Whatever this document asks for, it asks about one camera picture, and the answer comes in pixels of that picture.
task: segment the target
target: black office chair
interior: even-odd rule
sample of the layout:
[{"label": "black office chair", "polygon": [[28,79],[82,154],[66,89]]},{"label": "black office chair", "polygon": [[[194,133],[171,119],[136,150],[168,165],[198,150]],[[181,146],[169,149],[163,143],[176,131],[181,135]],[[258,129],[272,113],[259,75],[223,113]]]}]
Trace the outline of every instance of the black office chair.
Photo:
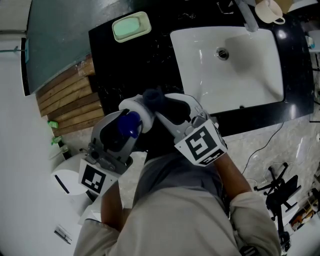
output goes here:
[{"label": "black office chair", "polygon": [[284,170],[281,172],[278,178],[275,178],[273,169],[269,167],[268,169],[271,172],[273,181],[271,181],[269,185],[266,185],[261,188],[254,187],[254,190],[261,191],[270,189],[268,193],[264,193],[267,196],[265,204],[268,210],[270,210],[273,214],[273,217],[271,218],[273,221],[276,220],[277,216],[280,245],[282,249],[285,252],[287,252],[291,246],[290,235],[288,232],[285,232],[284,230],[281,205],[285,205],[287,207],[287,210],[285,212],[288,212],[293,207],[295,207],[297,202],[293,205],[290,205],[287,201],[301,189],[301,186],[298,186],[298,175],[293,176],[291,179],[288,180],[288,182],[285,183],[282,177],[288,168],[288,164],[285,162],[283,166]]}]

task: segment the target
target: beige shirt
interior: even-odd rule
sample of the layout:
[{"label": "beige shirt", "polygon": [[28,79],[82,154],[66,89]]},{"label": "beige shirt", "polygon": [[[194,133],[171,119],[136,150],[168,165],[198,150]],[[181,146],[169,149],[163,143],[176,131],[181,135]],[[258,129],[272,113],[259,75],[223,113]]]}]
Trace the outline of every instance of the beige shirt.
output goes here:
[{"label": "beige shirt", "polygon": [[141,199],[121,233],[94,220],[82,226],[74,256],[239,256],[245,245],[281,254],[275,224],[253,192],[230,203],[229,220],[206,191],[164,188]]}]

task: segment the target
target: soap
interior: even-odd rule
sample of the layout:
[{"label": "soap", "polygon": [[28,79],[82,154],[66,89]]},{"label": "soap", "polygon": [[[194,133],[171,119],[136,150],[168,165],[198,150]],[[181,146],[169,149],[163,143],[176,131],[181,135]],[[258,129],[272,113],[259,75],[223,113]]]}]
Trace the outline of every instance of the soap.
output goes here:
[{"label": "soap", "polygon": [[114,24],[113,31],[116,36],[120,37],[135,32],[139,27],[139,19],[137,17],[129,17]]}]

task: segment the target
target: soap dish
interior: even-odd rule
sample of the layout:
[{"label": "soap dish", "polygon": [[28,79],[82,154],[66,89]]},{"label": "soap dish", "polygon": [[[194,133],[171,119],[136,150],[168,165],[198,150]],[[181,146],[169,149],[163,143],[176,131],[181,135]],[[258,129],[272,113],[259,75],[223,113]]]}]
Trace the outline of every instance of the soap dish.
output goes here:
[{"label": "soap dish", "polygon": [[[122,31],[115,32],[117,28],[122,29]],[[144,11],[139,11],[121,19],[118,19],[112,24],[113,36],[118,43],[123,43],[130,39],[143,36],[145,34],[148,34],[150,31],[151,24],[148,15]]]}]

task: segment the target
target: sink drain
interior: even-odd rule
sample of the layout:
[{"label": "sink drain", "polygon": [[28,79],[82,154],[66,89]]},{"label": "sink drain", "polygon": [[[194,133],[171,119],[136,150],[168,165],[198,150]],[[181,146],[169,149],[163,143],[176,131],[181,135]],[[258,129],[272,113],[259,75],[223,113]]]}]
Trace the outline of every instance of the sink drain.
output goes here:
[{"label": "sink drain", "polygon": [[226,48],[219,47],[216,49],[216,56],[219,60],[226,61],[229,58],[229,52]]}]

